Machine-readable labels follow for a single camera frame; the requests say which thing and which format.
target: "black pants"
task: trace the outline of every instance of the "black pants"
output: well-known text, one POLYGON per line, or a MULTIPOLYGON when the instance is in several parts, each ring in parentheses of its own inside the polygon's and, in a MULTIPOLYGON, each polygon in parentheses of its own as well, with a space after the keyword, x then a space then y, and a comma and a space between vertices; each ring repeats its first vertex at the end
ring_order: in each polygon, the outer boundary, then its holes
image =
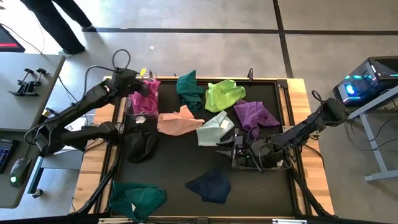
MULTIPOLYGON (((70 26, 55 8, 52 0, 21 0, 37 17, 43 28, 69 54, 84 51, 70 26)), ((53 0, 82 27, 91 26, 90 20, 73 0, 53 0)))

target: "peach cloth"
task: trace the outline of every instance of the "peach cloth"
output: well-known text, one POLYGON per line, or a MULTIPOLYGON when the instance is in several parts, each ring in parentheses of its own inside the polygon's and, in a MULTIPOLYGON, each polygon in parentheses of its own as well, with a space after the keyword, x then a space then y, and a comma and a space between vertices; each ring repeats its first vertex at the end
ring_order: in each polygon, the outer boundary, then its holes
POLYGON ((157 118, 157 130, 160 133, 179 136, 199 128, 205 120, 195 119, 186 105, 180 107, 180 112, 161 113, 157 118))

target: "lime green cloth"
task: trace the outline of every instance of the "lime green cloth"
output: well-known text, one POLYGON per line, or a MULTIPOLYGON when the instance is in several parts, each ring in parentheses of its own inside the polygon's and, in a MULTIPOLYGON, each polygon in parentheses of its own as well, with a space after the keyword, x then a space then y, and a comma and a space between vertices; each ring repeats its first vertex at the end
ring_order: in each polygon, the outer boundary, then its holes
POLYGON ((246 96, 244 88, 236 86, 234 80, 224 80, 217 84, 209 83, 208 85, 205 109, 211 112, 225 110, 246 96))
POLYGON ((113 182, 109 205, 115 211, 144 222, 148 216, 166 201, 165 190, 151 184, 113 182))
POLYGON ((203 88, 197 85, 197 71, 177 79, 177 94, 182 98, 182 105, 187 105, 190 111, 197 111, 201 106, 203 88))

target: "teal cloth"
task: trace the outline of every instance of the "teal cloth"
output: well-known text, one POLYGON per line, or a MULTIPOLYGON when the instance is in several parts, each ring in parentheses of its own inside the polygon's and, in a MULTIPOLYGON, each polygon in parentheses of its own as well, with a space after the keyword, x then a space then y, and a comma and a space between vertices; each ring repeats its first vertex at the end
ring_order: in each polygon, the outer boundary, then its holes
POLYGON ((234 123, 226 116, 226 112, 221 111, 217 116, 197 128, 198 145, 217 146, 217 143, 220 143, 220 139, 233 127, 234 123), (229 122, 226 129, 220 127, 224 120, 229 122))
POLYGON ((190 111, 197 111, 201 106, 203 88, 197 85, 197 71, 177 79, 177 94, 182 98, 182 105, 187 105, 190 111))
POLYGON ((155 185, 123 184, 114 181, 109 205, 115 211, 136 222, 144 222, 165 201, 165 190, 159 189, 155 185))
POLYGON ((217 84, 209 83, 208 86, 205 109, 213 113, 229 108, 246 96, 244 88, 236 86, 234 80, 224 80, 217 84))

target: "concrete floor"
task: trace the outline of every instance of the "concrete floor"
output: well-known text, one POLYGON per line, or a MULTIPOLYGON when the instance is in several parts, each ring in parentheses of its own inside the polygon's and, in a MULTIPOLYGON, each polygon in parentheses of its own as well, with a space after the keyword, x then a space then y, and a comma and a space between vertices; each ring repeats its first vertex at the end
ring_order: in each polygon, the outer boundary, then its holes
MULTIPOLYGON (((5 0, 8 10, 0 22, 11 26, 46 54, 60 49, 44 32, 33 15, 19 2, 5 0)), ((76 0, 97 27, 115 28, 230 28, 276 29, 272 0, 76 0)), ((398 30, 395 0, 279 0, 285 29, 305 30, 398 30)), ((87 52, 67 58, 61 78, 77 97, 83 92, 84 72, 90 65, 111 66, 112 53, 125 48, 132 54, 129 68, 142 67, 162 75, 181 75, 192 69, 199 76, 243 77, 250 67, 256 77, 286 77, 279 36, 275 34, 137 34, 81 33, 76 22, 64 13, 87 52)), ((369 56, 398 55, 398 36, 388 35, 286 35, 295 78, 304 78, 308 92, 318 90, 322 97, 369 56)), ((34 51, 27 45, 27 52, 34 51)), ((124 65, 125 58, 117 63, 124 65)), ((88 87, 108 72, 93 70, 88 87)), ((311 108, 318 104, 310 94, 311 108)), ((49 106, 65 108, 69 99, 57 83, 49 106)), ((391 115, 369 115, 374 130, 391 115)), ((394 138, 398 123, 385 127, 377 141, 394 138)), ((363 135, 361 125, 356 129, 363 135)), ((369 144, 356 143, 369 149, 369 144)), ((398 169, 397 143, 382 148, 389 169, 398 169)), ((372 152, 357 150, 347 139, 343 126, 328 128, 321 134, 320 148, 325 158, 326 176, 335 213, 343 218, 398 223, 398 178, 367 184, 364 175, 379 172, 372 152)), ((45 171, 39 187, 41 198, 24 195, 14 210, 0 209, 0 219, 63 215, 70 209, 78 173, 67 170, 45 171)))

